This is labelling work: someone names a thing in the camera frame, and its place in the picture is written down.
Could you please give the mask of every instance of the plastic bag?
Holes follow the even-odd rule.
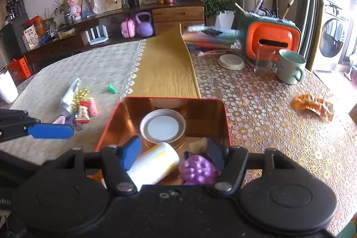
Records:
[[[325,121],[332,121],[333,119],[333,105],[326,102],[324,99],[315,98],[311,94],[299,95],[294,98],[294,109],[309,109]]]
[[[182,34],[183,40],[189,42],[203,42],[213,44],[233,45],[238,38],[235,29],[222,29],[217,27],[206,27],[205,25],[190,25]]]

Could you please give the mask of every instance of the metal lid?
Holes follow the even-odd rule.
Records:
[[[153,143],[173,142],[186,130],[183,116],[175,110],[159,109],[147,114],[140,123],[143,138]]]

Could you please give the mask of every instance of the door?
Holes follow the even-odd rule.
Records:
[[[328,20],[322,27],[320,52],[326,58],[333,58],[341,52],[346,40],[346,31],[338,18]]]

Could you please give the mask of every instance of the white bottle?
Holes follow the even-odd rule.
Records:
[[[15,101],[19,93],[10,72],[6,69],[0,73],[0,96],[6,103]]]
[[[161,142],[140,156],[128,171],[140,191],[143,185],[154,185],[172,173],[179,165],[180,158],[174,148]]]

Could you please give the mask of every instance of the gold beads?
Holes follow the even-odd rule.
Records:
[[[72,104],[72,108],[74,111],[78,110],[80,101],[87,100],[88,94],[89,94],[89,90],[87,88],[80,89],[74,94],[73,104]]]

